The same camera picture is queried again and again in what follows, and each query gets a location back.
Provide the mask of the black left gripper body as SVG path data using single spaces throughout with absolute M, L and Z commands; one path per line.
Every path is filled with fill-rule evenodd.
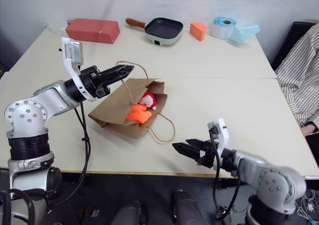
M 100 71 L 97 66 L 91 66 L 80 71 L 80 79 L 85 89 L 94 97 L 102 98 L 110 94 L 107 71 Z

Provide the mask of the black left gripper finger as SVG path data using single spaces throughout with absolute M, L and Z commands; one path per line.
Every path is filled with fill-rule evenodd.
M 109 86 L 117 81 L 120 81 L 124 78 L 126 78 L 127 76 L 129 76 L 129 72 L 110 72 L 110 73 L 106 73 L 106 72 L 102 72 L 102 85 L 103 86 Z
M 120 64 L 107 70 L 101 71 L 103 77 L 127 77 L 134 69 L 133 65 Z

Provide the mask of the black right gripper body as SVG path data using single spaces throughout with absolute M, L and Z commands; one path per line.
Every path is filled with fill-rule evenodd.
M 217 169 L 217 148 L 218 143 L 214 140 L 200 141 L 199 146 L 199 158 L 197 164 L 200 166 L 205 166 L 210 169 Z

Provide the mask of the person's bare hand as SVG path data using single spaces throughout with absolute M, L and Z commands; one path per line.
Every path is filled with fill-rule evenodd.
M 301 128 L 301 132 L 304 136 L 308 136 L 314 133 L 317 130 L 317 127 L 313 124 L 307 124 L 306 126 Z

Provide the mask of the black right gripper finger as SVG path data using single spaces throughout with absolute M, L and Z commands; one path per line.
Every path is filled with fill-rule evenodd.
M 194 148 L 194 147 L 190 146 L 187 142 L 186 143 L 182 143 L 182 142 L 173 143 L 172 146 L 174 147 L 174 149 L 178 153 L 180 153 L 186 157 L 189 157 L 189 158 L 195 160 L 196 162 L 198 162 L 198 160 L 200 159 L 201 148 Z
M 201 141 L 198 139 L 187 139 L 186 142 L 194 148 L 204 148 L 205 146 L 207 146 L 205 141 Z

